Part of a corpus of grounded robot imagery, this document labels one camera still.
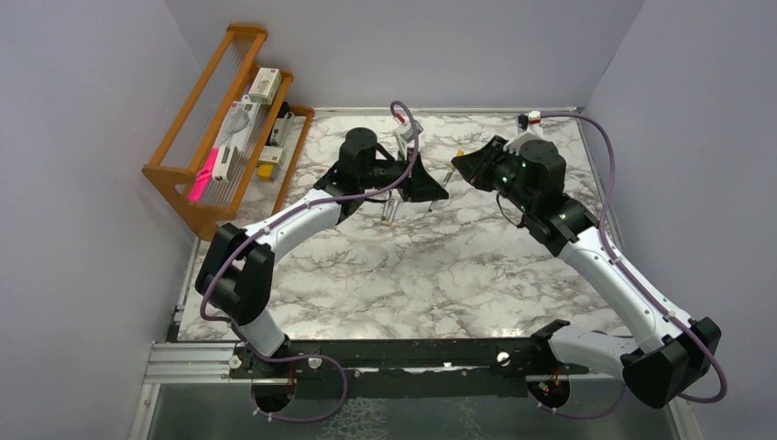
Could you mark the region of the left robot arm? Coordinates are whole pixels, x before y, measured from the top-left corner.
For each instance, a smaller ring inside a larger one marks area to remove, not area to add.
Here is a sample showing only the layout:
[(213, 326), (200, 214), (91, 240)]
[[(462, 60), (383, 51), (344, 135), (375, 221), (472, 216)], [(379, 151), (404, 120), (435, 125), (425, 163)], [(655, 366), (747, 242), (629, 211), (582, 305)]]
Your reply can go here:
[(343, 223), (379, 194), (396, 191), (408, 203), (448, 198), (423, 167), (420, 126), (403, 127), (410, 137), (399, 138), (399, 157), (391, 157), (372, 130), (353, 128), (345, 135), (338, 160), (297, 203), (253, 225), (226, 223), (214, 234), (195, 280), (201, 306), (211, 305), (226, 315), (255, 349), (253, 363), (264, 375), (277, 376), (288, 364), (283, 347), (287, 337), (268, 309), (273, 272), (284, 256)]

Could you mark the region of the white marker orange end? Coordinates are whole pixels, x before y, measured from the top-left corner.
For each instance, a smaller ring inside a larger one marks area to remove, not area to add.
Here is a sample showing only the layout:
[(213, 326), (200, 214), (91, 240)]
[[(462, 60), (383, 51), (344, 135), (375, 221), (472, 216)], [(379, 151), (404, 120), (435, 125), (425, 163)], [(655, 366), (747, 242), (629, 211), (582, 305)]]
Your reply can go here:
[(390, 208), (388, 217), (387, 217), (387, 225), (388, 226), (392, 226), (393, 225), (393, 222), (394, 222), (394, 219), (396, 217), (396, 213), (398, 211), (400, 203), (401, 203), (401, 199), (399, 197), (394, 200), (394, 202), (393, 202), (393, 204), (392, 204), (392, 206)]

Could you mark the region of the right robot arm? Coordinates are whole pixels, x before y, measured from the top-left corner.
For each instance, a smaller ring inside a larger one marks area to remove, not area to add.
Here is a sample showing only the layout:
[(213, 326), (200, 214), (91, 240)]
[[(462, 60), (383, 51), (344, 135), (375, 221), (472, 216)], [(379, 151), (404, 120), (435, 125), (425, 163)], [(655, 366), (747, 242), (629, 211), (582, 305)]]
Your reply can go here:
[(622, 380), (655, 409), (684, 396), (710, 370), (722, 336), (717, 323), (694, 319), (608, 243), (598, 218), (565, 192), (566, 161), (552, 142), (495, 136), (452, 165), (474, 188), (515, 205), (530, 235), (581, 275), (630, 331), (618, 338), (567, 322), (548, 324), (533, 335), (537, 342), (528, 351), (536, 370), (587, 367)]

